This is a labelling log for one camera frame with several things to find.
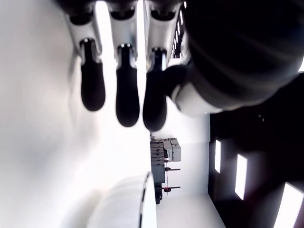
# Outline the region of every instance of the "ceiling light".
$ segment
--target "ceiling light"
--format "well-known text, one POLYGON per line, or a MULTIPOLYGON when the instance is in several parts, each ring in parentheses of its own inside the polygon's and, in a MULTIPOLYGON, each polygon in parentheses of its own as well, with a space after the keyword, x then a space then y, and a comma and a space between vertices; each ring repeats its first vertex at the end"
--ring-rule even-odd
POLYGON ((180 31, 180 23, 177 22, 177 30, 179 31, 179 35, 181 34, 181 31, 180 31))
POLYGON ((285 183, 274 228, 293 228, 303 201, 303 192, 285 183))
POLYGON ((302 65, 301 65, 301 67, 299 69, 299 72, 303 72, 303 71, 304 71, 304 61, 302 62, 302 65))
POLYGON ((182 20, 182 13, 180 11, 180 22, 181 22, 181 25, 183 24, 183 20, 182 20))
POLYGON ((243 200, 247 176, 247 158, 238 154, 237 162, 237 179, 235 192, 243 200))
POLYGON ((220 157, 221 157, 222 143, 215 141, 215 170, 220 173, 220 157))

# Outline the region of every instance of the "dark ceiling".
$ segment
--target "dark ceiling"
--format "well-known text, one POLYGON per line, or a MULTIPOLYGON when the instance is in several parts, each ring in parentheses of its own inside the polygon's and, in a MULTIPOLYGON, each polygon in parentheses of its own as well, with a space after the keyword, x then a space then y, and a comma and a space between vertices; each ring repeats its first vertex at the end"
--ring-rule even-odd
MULTIPOLYGON (((212 114, 210 125, 208 192, 226 228, 273 228, 285 182, 304 191, 304 74, 260 105, 212 114), (235 193, 238 153, 248 160, 244 200, 235 193)), ((302 215, 303 205, 295 228, 302 215)))

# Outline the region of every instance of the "white wall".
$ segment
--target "white wall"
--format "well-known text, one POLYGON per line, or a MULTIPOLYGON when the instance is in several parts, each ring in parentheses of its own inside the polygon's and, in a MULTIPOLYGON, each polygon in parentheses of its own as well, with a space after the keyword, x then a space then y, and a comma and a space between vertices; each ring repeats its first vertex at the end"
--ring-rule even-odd
POLYGON ((181 169, 170 171, 168 186, 180 186, 168 196, 193 195, 207 193, 209 172, 209 114, 193 118, 178 111, 175 104, 168 98, 167 121, 164 127, 154 132, 156 138, 176 137, 181 146, 181 161, 169 162, 168 167, 181 169))
MULTIPOLYGON (((90 113, 80 98, 80 61, 54 1, 4 0, 1 5, 0 227, 81 228, 105 191, 151 168, 149 132, 142 119, 131 129, 116 120, 106 8, 100 15, 105 15, 107 98, 101 111, 90 113)), ((143 30, 141 36, 138 40, 143 41, 143 30)), ((144 44, 138 49, 143 60, 138 69, 142 104, 144 44)))
POLYGON ((182 145, 181 151, 181 161, 168 163, 168 167, 181 170, 166 172, 168 175, 168 186, 180 186, 181 188, 172 190, 168 196, 171 197, 207 193, 209 143, 188 143, 182 145))
POLYGON ((154 132, 156 138, 177 137, 180 145, 210 141, 210 117, 204 114, 189 117, 176 108, 171 99, 167 98, 167 120, 164 127, 154 132))
POLYGON ((208 195, 166 197, 156 207, 157 228, 224 228, 208 195))

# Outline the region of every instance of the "gray machine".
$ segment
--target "gray machine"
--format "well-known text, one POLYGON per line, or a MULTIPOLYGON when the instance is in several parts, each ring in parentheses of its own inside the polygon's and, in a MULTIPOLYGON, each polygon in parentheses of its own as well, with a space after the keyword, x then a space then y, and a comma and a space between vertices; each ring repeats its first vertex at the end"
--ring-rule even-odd
POLYGON ((162 200, 162 191, 171 192, 172 189, 180 187, 163 187, 166 182, 166 172, 179 171, 180 169, 171 169, 168 167, 169 162, 181 161, 181 147, 177 138, 152 139, 150 142, 151 149, 151 170, 154 177, 155 199, 156 204, 162 200))

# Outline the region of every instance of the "robotic hand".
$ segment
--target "robotic hand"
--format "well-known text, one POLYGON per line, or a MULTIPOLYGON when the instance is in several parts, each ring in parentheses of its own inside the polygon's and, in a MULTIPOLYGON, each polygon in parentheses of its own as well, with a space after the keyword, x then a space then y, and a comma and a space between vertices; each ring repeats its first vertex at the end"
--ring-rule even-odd
MULTIPOLYGON (((95 0, 58 0, 82 59, 81 95, 90 111, 102 108, 105 87, 95 0)), ((118 63, 116 115, 126 127, 139 117, 136 0, 106 0, 118 63)), ((188 115, 255 105, 292 81, 304 55, 300 1, 150 0, 147 84, 143 121, 150 131, 166 120, 166 96, 188 115), (187 31, 184 65, 168 67, 180 9, 187 31)))

